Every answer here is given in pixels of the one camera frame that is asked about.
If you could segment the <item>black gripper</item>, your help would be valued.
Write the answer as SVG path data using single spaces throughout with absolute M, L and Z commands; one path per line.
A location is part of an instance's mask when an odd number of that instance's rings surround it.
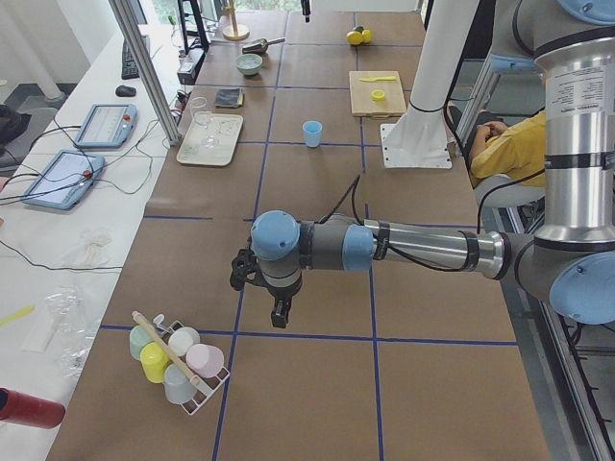
M 299 255 L 298 250 L 292 250 L 282 258 L 267 260 L 250 249 L 240 249 L 232 261 L 230 285 L 234 290 L 250 283 L 266 288 L 275 298 L 270 315 L 274 328 L 286 328 L 291 299 L 302 287 Z

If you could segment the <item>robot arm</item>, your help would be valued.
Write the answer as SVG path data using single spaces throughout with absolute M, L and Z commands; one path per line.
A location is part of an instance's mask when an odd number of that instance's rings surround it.
M 492 48 L 532 58 L 546 77 L 544 224 L 531 235 L 481 234 L 265 212 L 233 260 L 230 283 L 267 289 L 274 326 L 287 324 L 305 270 L 362 271 L 376 260 L 513 278 L 562 316 L 586 325 L 613 321 L 614 5 L 499 1 Z

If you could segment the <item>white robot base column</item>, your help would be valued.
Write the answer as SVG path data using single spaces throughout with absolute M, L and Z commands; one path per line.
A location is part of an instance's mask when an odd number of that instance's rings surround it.
M 406 113 L 382 124 L 386 168 L 452 167 L 444 113 L 478 0 L 435 1 Z

